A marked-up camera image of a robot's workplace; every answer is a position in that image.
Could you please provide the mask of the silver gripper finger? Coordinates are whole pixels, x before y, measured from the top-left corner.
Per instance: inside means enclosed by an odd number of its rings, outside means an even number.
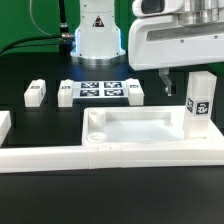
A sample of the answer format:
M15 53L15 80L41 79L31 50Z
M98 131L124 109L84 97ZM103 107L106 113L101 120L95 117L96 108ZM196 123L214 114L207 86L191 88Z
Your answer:
M169 96L172 95L172 82L169 78L169 69L168 68L160 68L159 76L166 85L166 92Z

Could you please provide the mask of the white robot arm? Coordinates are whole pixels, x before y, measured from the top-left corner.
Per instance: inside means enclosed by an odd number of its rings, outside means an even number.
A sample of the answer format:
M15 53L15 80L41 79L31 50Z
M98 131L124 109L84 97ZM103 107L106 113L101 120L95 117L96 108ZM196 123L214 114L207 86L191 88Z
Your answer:
M127 50L114 9L114 0L80 0L75 60L96 65L127 55L133 69L157 69L167 86L172 67L224 61L224 0L134 0Z

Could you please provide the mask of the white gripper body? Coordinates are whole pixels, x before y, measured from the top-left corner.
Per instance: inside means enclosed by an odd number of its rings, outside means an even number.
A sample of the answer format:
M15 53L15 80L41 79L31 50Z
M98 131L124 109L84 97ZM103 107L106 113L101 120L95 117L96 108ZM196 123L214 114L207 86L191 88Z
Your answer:
M134 0L128 57L135 70L224 61L224 0Z

